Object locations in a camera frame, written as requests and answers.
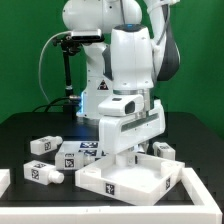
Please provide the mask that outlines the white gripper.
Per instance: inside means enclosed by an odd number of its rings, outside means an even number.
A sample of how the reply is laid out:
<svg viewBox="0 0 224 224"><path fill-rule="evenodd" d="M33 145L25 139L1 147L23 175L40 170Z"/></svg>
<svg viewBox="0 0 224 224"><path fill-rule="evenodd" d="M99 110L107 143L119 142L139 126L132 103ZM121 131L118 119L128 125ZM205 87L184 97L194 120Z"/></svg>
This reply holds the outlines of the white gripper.
<svg viewBox="0 0 224 224"><path fill-rule="evenodd" d="M132 114L125 117L103 116L99 122L99 142L101 149L109 154L118 154L141 144L143 151L149 149L149 139L165 131L165 115L160 100L154 101L154 108L146 115ZM127 152L127 164L135 165L134 152Z"/></svg>

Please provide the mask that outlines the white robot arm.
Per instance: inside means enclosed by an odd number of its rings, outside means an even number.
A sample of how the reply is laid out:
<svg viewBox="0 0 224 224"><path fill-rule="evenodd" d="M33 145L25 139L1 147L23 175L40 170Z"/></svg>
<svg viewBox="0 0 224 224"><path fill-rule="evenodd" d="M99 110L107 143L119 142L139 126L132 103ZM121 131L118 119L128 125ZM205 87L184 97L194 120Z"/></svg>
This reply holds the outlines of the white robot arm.
<svg viewBox="0 0 224 224"><path fill-rule="evenodd" d="M89 83L78 115L99 122L100 149L109 155L145 151L164 132L164 110L152 90L180 64L170 25L170 6L180 0L143 1L150 27L141 24L136 0L68 0L62 12L87 56Z"/></svg>

